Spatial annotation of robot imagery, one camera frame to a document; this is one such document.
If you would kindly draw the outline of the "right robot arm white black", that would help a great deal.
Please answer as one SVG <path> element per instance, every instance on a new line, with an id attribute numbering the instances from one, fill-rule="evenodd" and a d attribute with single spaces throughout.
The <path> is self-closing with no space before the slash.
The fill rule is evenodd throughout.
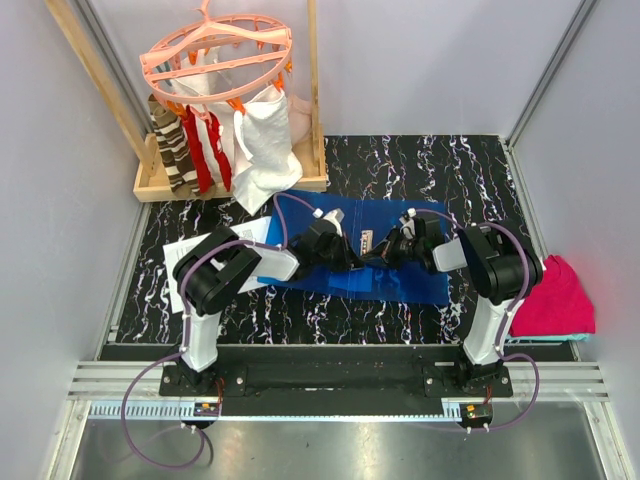
<path id="1" fill-rule="evenodd" d="M 447 240 L 442 220 L 452 218 L 434 210 L 409 209 L 400 224 L 360 259 L 394 270 L 408 262 L 430 273 L 468 270 L 478 300 L 453 375 L 457 390 L 472 397 L 501 376 L 506 334 L 525 298 L 541 282 L 544 265 L 526 239 L 504 223 L 455 224 L 454 236 Z"/>

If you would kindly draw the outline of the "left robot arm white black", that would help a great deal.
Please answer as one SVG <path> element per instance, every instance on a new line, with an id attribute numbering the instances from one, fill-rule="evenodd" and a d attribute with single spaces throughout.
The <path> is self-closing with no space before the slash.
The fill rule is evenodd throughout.
<path id="1" fill-rule="evenodd" d="M 196 396 L 214 388 L 220 317 L 251 277 L 298 281 L 319 267 L 333 273 L 364 267 L 336 220 L 317 219 L 279 245 L 242 239 L 229 227 L 205 236 L 173 270 L 183 301 L 183 342 L 176 361 L 181 384 Z"/>

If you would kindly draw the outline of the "blue plastic folder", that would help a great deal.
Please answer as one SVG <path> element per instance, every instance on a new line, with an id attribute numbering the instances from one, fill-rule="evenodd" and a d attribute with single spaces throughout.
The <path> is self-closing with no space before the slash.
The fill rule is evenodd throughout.
<path id="1" fill-rule="evenodd" d="M 313 192 L 280 192 L 274 195 L 274 210 L 266 242 L 284 244 L 303 233 L 330 210 L 344 212 L 343 232 L 359 256 L 381 242 L 400 224 L 409 208 L 429 209 L 444 214 L 439 203 L 420 203 L 415 207 L 401 200 L 355 200 Z M 319 267 L 307 278 L 284 283 L 287 288 L 329 294 L 357 300 L 380 300 L 401 303 L 445 305 L 449 301 L 448 277 L 430 273 L 414 262 L 398 270 L 375 268 L 364 264 L 359 270 L 333 273 Z"/>

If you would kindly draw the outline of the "white printed paper files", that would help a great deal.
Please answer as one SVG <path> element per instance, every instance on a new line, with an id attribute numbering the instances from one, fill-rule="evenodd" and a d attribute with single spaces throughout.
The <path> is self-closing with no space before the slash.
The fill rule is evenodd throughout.
<path id="1" fill-rule="evenodd" d="M 231 229 L 241 239 L 251 239 L 256 240 L 260 243 L 264 243 L 267 237 L 270 222 L 271 217 L 266 216 L 249 222 L 233 225 L 231 226 Z M 167 244 L 163 247 L 165 267 L 168 276 L 170 306 L 171 312 L 174 314 L 181 313 L 183 311 L 183 303 L 178 292 L 177 282 L 173 277 L 173 270 L 176 267 L 178 261 L 182 259 L 205 237 L 206 234 L 203 234 L 192 238 L 179 240 L 177 242 Z"/>

